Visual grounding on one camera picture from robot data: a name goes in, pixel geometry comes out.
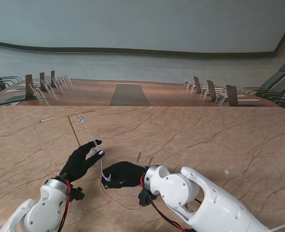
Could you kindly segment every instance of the dark trim stripe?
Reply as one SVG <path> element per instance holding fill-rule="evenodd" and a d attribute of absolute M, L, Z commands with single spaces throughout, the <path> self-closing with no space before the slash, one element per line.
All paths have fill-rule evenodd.
<path fill-rule="evenodd" d="M 162 50 L 146 50 L 131 48 L 107 48 L 107 47 L 33 47 L 0 42 L 0 47 L 18 49 L 31 52 L 53 52 L 53 53 L 113 53 L 132 54 L 147 56 L 184 57 L 184 58 L 251 58 L 272 57 L 275 52 L 245 52 L 245 53 L 200 53 L 200 52 L 178 52 Z"/>

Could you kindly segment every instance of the wooden table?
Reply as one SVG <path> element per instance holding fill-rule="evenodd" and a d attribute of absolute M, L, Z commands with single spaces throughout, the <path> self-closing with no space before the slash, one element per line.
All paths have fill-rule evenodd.
<path fill-rule="evenodd" d="M 64 93 L 54 88 L 56 98 L 52 94 L 43 92 L 49 105 L 108 106 L 110 105 L 117 84 L 139 84 L 151 106 L 214 106 L 214 102 L 210 97 L 202 99 L 195 90 L 187 91 L 186 89 L 183 89 L 183 84 L 82 79 L 72 79 L 71 81 L 72 87 L 65 89 Z M 24 94 L 24 92 L 5 93 L 9 89 L 19 88 L 18 85 L 22 83 L 24 83 L 24 81 L 12 85 L 0 92 L 0 99 Z M 253 95 L 240 92 L 238 92 L 238 94 L 247 96 L 242 99 L 261 100 L 256 102 L 241 102 L 240 104 L 254 104 L 257 106 L 269 107 L 278 106 L 269 100 L 255 97 Z M 46 102 L 31 100 L 22 101 L 19 105 L 46 105 Z M 223 106 L 228 106 L 228 102 L 223 103 Z"/>
<path fill-rule="evenodd" d="M 240 200 L 270 229 L 285 224 L 285 109 L 281 107 L 18 105 L 0 108 L 0 227 L 23 201 L 39 200 L 40 187 L 59 174 L 78 142 L 90 141 L 76 115 L 38 120 L 88 110 L 95 110 L 84 118 L 92 135 L 103 140 L 104 168 L 119 161 L 145 166 L 151 157 L 153 164 L 165 165 L 172 173 L 188 166 Z M 119 196 L 128 195 L 121 198 L 113 189 L 104 190 L 100 177 L 96 163 L 73 182 L 85 198 L 70 204 L 63 232 L 179 231 L 151 205 L 137 205 L 139 186 L 133 192 L 117 189 Z M 155 204 L 189 228 L 160 196 Z"/>

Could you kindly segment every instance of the red cable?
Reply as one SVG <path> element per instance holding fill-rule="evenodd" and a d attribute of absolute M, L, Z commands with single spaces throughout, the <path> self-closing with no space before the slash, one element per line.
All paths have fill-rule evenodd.
<path fill-rule="evenodd" d="M 144 175 L 141 176 L 141 187 L 144 188 L 143 186 L 143 178 L 144 178 Z M 186 232 L 185 229 L 183 229 L 177 222 L 173 222 L 173 225 L 175 227 L 177 227 L 178 229 L 180 229 L 182 232 Z"/>
<path fill-rule="evenodd" d="M 71 184 L 68 180 L 64 180 L 67 184 L 67 191 L 68 191 L 68 197 L 67 197 L 67 200 L 66 200 L 66 205 L 65 205 L 65 210 L 64 210 L 64 214 L 63 214 L 63 217 L 62 217 L 62 220 L 61 220 L 61 223 L 60 223 L 60 227 L 58 229 L 58 232 L 60 232 L 63 228 L 63 225 L 64 225 L 64 222 L 65 222 L 65 218 L 66 218 L 66 215 L 67 215 L 67 212 L 68 212 L 68 209 L 69 209 L 69 205 L 70 205 L 70 193 L 71 193 Z"/>
<path fill-rule="evenodd" d="M 174 226 L 177 227 L 178 229 L 180 229 L 182 232 L 186 232 L 185 229 L 183 229 L 179 224 L 177 224 L 176 222 L 173 222 Z"/>
<path fill-rule="evenodd" d="M 141 176 L 141 187 L 143 188 L 143 178 L 144 178 L 144 175 Z"/>

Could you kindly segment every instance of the wire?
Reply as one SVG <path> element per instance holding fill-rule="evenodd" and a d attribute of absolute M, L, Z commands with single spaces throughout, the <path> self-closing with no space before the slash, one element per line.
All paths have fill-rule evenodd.
<path fill-rule="evenodd" d="M 114 188 L 114 193 L 115 193 L 115 195 L 117 195 L 117 196 L 120 197 L 120 198 L 128 198 L 129 195 L 131 195 L 132 193 L 134 193 L 134 187 L 132 187 L 131 192 L 130 192 L 128 195 L 124 196 L 124 197 L 123 197 L 123 196 L 120 196 L 120 195 L 116 192 L 115 188 Z"/>
<path fill-rule="evenodd" d="M 146 196 L 148 197 L 151 205 L 156 209 L 156 211 L 161 215 L 162 218 L 164 218 L 164 220 L 166 220 L 169 224 L 173 225 L 174 227 L 177 227 L 178 229 L 180 229 L 182 232 L 186 232 L 185 229 L 183 229 L 177 222 L 169 219 L 168 217 L 166 217 L 158 208 L 157 206 L 154 204 L 148 190 L 146 190 L 146 188 L 144 187 L 143 185 L 143 178 L 144 178 L 144 175 L 141 176 L 141 187 L 145 190 L 145 194 Z"/>
<path fill-rule="evenodd" d="M 119 202 L 117 202 L 117 201 L 114 200 L 113 198 L 111 198 L 110 196 L 108 196 L 108 195 L 102 190 L 101 186 L 100 186 L 100 190 L 101 190 L 101 192 L 102 192 L 106 197 L 108 197 L 110 200 L 112 200 L 113 202 L 117 203 L 119 206 L 121 206 L 121 207 L 124 208 L 124 209 L 127 209 L 127 210 L 129 210 L 129 211 L 135 211 L 135 210 L 138 209 L 138 207 L 139 207 L 139 204 L 137 204 L 137 207 L 136 207 L 136 208 L 127 208 L 127 207 L 121 205 Z"/>
<path fill-rule="evenodd" d="M 57 232 L 60 232 L 63 228 L 63 225 L 64 225 L 64 222 L 65 222 L 65 219 L 66 219 L 66 215 L 67 215 L 67 212 L 69 210 L 69 205 L 70 205 L 70 193 L 71 193 L 71 184 L 68 180 L 64 180 L 67 184 L 67 191 L 68 191 L 68 196 L 67 196 L 67 200 L 66 200 L 66 205 L 65 205 L 65 209 L 64 209 L 64 213 L 63 213 L 63 216 L 62 216 L 62 219 L 61 219 L 61 222 L 60 222 L 60 226 L 59 226 L 59 229 Z"/>

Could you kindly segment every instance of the clear acrylic stand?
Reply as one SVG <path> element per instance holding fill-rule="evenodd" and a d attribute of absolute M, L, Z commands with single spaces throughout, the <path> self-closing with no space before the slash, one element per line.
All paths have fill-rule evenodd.
<path fill-rule="evenodd" d="M 37 86 L 37 84 L 30 84 L 30 87 L 33 90 L 37 100 L 45 100 L 45 97 L 41 92 L 40 88 Z"/>
<path fill-rule="evenodd" d="M 45 89 L 47 90 L 48 93 L 53 93 L 54 94 L 54 90 L 52 89 L 49 81 L 47 80 L 42 80 L 43 85 L 45 86 Z"/>
<path fill-rule="evenodd" d="M 60 82 L 58 81 L 58 79 L 55 78 L 55 79 L 53 80 L 53 82 L 54 82 L 56 88 L 57 88 L 58 90 L 61 90 L 62 93 L 64 93 L 64 92 L 63 92 L 63 89 L 62 89 L 62 87 L 61 87 L 61 85 L 60 85 Z"/>
<path fill-rule="evenodd" d="M 218 106 L 222 105 L 223 102 L 224 102 L 224 100 L 225 100 L 226 93 L 227 93 L 226 90 L 221 90 L 221 91 L 219 92 L 218 96 L 216 97 L 214 104 L 215 104 L 215 105 L 218 105 Z"/>
<path fill-rule="evenodd" d="M 66 74 L 66 75 L 64 75 L 64 77 L 65 77 L 65 80 L 67 81 L 67 83 L 70 83 L 70 85 L 72 86 L 71 79 L 70 79 L 69 75 Z"/>
<path fill-rule="evenodd" d="M 64 77 L 58 76 L 56 80 L 59 82 L 60 86 L 63 86 L 63 89 L 68 88 Z"/>
<path fill-rule="evenodd" d="M 208 86 L 203 86 L 201 88 L 200 97 L 205 98 L 207 96 L 207 93 L 208 93 Z"/>
<path fill-rule="evenodd" d="M 194 90 L 194 81 L 189 81 L 187 90 L 188 91 L 193 91 Z"/>
<path fill-rule="evenodd" d="M 185 88 L 185 89 L 188 88 L 189 81 L 190 81 L 190 78 L 189 78 L 189 80 L 187 78 L 185 79 L 185 85 L 183 86 L 183 88 Z"/>

